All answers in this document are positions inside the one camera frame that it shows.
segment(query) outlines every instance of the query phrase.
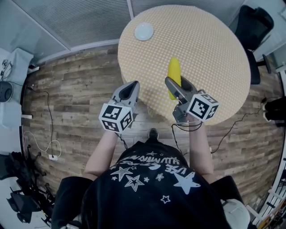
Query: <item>white cord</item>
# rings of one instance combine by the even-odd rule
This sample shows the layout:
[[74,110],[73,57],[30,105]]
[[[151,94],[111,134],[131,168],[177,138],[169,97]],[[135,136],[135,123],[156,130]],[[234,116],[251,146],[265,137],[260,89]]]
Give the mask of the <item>white cord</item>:
[[39,145],[38,145],[38,143],[37,143],[37,140],[36,140],[36,138],[35,138],[35,135],[31,132],[31,131],[25,131],[24,132],[24,134],[23,134],[23,147],[24,147],[24,151],[25,151],[25,144],[26,144],[26,138],[25,138],[25,134],[26,133],[30,133],[31,135],[33,135],[33,137],[34,137],[34,139],[35,139],[35,142],[36,142],[36,144],[37,144],[37,147],[39,148],[39,150],[41,150],[42,152],[47,152],[47,150],[49,149],[49,147],[50,147],[50,144],[53,142],[53,141],[56,141],[56,142],[58,142],[58,144],[59,144],[59,149],[60,149],[60,153],[59,153],[59,155],[57,156],[58,158],[62,155],[62,148],[61,148],[61,144],[59,143],[59,141],[58,140],[52,140],[50,143],[49,143],[49,145],[48,145],[48,148],[46,148],[46,150],[42,150],[40,147],[39,147]]

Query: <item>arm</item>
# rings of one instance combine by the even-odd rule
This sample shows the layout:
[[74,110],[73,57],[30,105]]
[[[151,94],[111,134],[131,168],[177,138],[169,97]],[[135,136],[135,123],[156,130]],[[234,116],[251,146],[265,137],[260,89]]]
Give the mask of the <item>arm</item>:
[[85,166],[84,178],[95,180],[110,167],[117,138],[114,132],[105,131]]
[[[194,121],[194,118],[188,116],[189,121]],[[210,146],[206,136],[206,127],[204,123],[197,129],[189,127],[189,165],[197,171],[208,183],[216,181],[214,176],[214,165],[212,163]]]

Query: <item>cable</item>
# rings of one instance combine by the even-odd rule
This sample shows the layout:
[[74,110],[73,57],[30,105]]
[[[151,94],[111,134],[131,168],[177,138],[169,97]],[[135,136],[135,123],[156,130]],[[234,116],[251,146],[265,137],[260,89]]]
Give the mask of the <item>cable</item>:
[[122,134],[120,134],[120,136],[119,136],[118,133],[115,133],[115,134],[120,138],[121,141],[123,141],[123,144],[124,144],[125,149],[128,149],[128,146],[127,146],[125,140],[122,138]]
[[26,134],[26,133],[30,133],[31,135],[33,135],[37,147],[39,148],[39,150],[41,150],[42,152],[45,152],[45,153],[47,152],[47,150],[48,150],[49,147],[50,147],[50,144],[51,144],[53,141],[58,142],[58,144],[59,144],[59,149],[60,149],[60,152],[59,152],[58,157],[60,157],[60,156],[62,155],[61,144],[60,144],[60,142],[59,142],[58,140],[52,140],[52,141],[49,143],[49,145],[48,145],[48,147],[46,148],[46,150],[43,150],[43,149],[41,149],[41,148],[39,147],[39,145],[38,145],[38,143],[37,143],[37,140],[36,140],[36,137],[35,137],[35,135],[34,135],[31,131],[25,131],[24,134],[23,134],[23,142],[24,142],[23,145],[24,145],[24,149],[25,149],[25,144],[26,144],[26,138],[25,138],[25,134]]
[[[186,132],[193,132],[193,131],[196,131],[196,130],[198,130],[199,128],[201,128],[202,122],[200,122],[200,123],[197,124],[197,125],[187,125],[187,126],[185,126],[185,125],[180,125],[180,124],[172,124],[172,125],[171,125],[172,133],[173,133],[173,136],[174,136],[174,140],[175,140],[176,146],[177,146],[178,150],[181,152],[181,154],[183,154],[182,151],[180,150],[179,146],[178,146],[178,143],[177,143],[177,140],[176,140],[176,137],[175,137],[175,132],[174,132],[174,127],[173,127],[173,126],[176,126],[176,127],[178,127],[179,129],[181,129],[181,130],[183,130],[183,131],[186,131]],[[180,128],[180,127],[196,127],[196,126],[199,126],[199,127],[198,127],[197,129],[194,129],[194,130],[184,130],[184,129]]]
[[12,81],[5,81],[5,82],[9,82],[9,83],[17,84],[17,83],[12,82]]
[[256,113],[246,113],[246,114],[243,115],[243,117],[242,117],[241,120],[235,121],[235,122],[233,123],[232,127],[230,128],[230,130],[226,133],[225,136],[223,136],[223,138],[222,138],[221,141],[219,142],[219,145],[218,145],[217,149],[216,149],[215,151],[212,151],[211,154],[213,154],[213,153],[215,153],[215,152],[218,151],[218,149],[219,149],[219,147],[220,147],[220,144],[222,143],[223,139],[230,133],[230,131],[232,130],[232,128],[234,127],[234,125],[235,125],[236,123],[243,121],[243,119],[244,119],[244,117],[245,117],[246,115],[257,115],[257,114],[260,112],[260,110],[261,110],[261,108],[260,108]]
[[10,74],[11,74],[11,72],[12,72],[12,64],[11,64],[11,62],[9,62],[9,64],[8,64],[9,66],[10,66],[10,68],[9,68],[9,70],[10,70],[10,72],[9,72],[9,74],[5,77],[4,76],[4,74],[5,74],[5,72],[6,72],[6,70],[7,70],[7,68],[8,68],[8,66],[7,66],[7,68],[5,68],[3,71],[1,71],[1,80],[2,79],[7,79],[9,76],[10,76]]
[[27,88],[32,90],[32,91],[34,91],[34,92],[36,92],[36,93],[46,92],[48,94],[47,103],[48,103],[48,109],[49,109],[49,112],[50,112],[50,118],[51,118],[51,121],[52,121],[52,133],[50,135],[50,144],[51,144],[51,146],[50,145],[49,146],[51,148],[52,157],[54,157],[54,155],[53,155],[53,144],[52,144],[52,142],[53,142],[53,132],[54,132],[54,123],[53,123],[52,113],[50,111],[50,105],[49,105],[50,94],[47,91],[35,91],[32,87],[27,87]]

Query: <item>black shoe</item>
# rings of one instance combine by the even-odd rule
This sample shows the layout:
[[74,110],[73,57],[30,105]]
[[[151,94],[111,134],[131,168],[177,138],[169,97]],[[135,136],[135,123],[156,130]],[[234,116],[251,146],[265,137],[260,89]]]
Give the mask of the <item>black shoe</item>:
[[159,139],[158,131],[155,128],[152,128],[149,131],[148,136],[149,136],[149,139],[153,139],[153,140],[158,140]]

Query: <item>wooden floor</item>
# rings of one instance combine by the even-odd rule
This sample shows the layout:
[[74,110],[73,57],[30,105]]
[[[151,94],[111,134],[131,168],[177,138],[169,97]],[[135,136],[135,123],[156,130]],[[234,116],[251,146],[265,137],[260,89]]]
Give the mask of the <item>wooden floor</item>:
[[[236,120],[245,113],[256,113],[261,100],[282,95],[281,83],[276,74],[267,74],[260,67],[261,84],[252,85],[243,107],[232,118],[215,126],[207,127],[212,149],[228,132]],[[54,121],[53,139],[58,139],[62,155],[58,161],[50,161],[47,154],[38,159],[39,167],[47,173],[41,182],[48,182],[56,191],[61,179],[80,176],[88,157],[95,149],[103,129],[98,121],[102,103],[108,102],[114,90],[122,84],[117,61],[117,46],[107,46],[81,51],[57,61],[47,63],[27,80],[34,89],[46,90],[50,94],[50,109]],[[132,129],[123,135],[130,147],[138,140],[147,138],[148,130],[157,128],[160,141],[175,146],[171,127],[160,117],[148,115],[147,107],[139,102],[138,116]],[[46,149],[50,142],[51,119],[45,93],[26,90],[23,113],[33,115],[32,120],[23,119],[23,130],[34,133],[39,146]],[[219,150],[213,154],[217,176],[232,175],[245,201],[257,207],[270,188],[282,152],[283,129],[274,123],[267,123],[262,112],[250,115],[235,125],[223,140]],[[189,150],[188,133],[176,130],[176,138],[183,152]],[[39,150],[30,133],[26,133],[26,145],[32,146],[36,155]],[[59,147],[53,144],[53,152],[59,154]],[[115,150],[113,163],[124,151],[120,140]]]

